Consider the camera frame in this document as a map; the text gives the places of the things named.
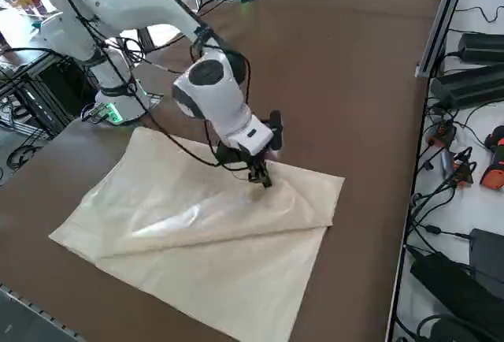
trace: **fabric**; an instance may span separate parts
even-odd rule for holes
[[[206,145],[181,142],[214,159]],[[286,341],[343,178],[268,166],[264,189],[137,128],[50,238],[237,340]]]

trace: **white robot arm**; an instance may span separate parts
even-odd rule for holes
[[[95,20],[95,28],[105,37],[155,24],[177,27],[201,54],[173,85],[173,98],[181,110],[188,116],[210,121],[227,148],[246,156],[243,161],[262,157],[271,147],[272,128],[252,114],[239,89],[246,74],[243,56],[231,50],[180,0],[51,2],[61,12],[43,22],[41,36],[50,48],[80,60],[95,74],[101,86],[96,100],[109,107],[114,124],[142,116],[149,100],[122,53],[105,48],[104,54],[83,19]]]

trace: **brown table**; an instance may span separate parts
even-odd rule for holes
[[[437,1],[257,0],[206,18],[250,59],[252,108],[282,110],[281,161],[346,178],[293,341],[384,338],[425,95],[413,71]],[[181,42],[153,59],[182,69],[187,57]],[[152,70],[138,69],[144,87],[169,89]],[[202,137],[169,99],[155,114]],[[230,340],[47,238],[130,134],[73,123],[0,190],[0,278],[89,341]]]

